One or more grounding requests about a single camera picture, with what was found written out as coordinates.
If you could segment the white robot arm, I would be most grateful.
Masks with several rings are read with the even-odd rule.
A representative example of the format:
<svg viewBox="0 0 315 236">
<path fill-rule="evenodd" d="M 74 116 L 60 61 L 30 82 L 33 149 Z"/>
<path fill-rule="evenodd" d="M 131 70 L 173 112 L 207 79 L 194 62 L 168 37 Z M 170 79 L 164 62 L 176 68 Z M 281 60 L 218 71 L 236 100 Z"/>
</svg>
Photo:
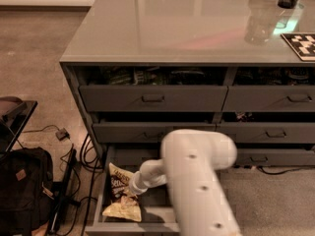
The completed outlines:
<svg viewBox="0 0 315 236">
<path fill-rule="evenodd" d="M 225 134 L 175 130 L 162 139 L 160 158 L 142 163 L 129 189 L 141 195 L 165 184 L 180 236 L 242 236 L 216 174 L 236 158 L 236 145 Z"/>
</svg>

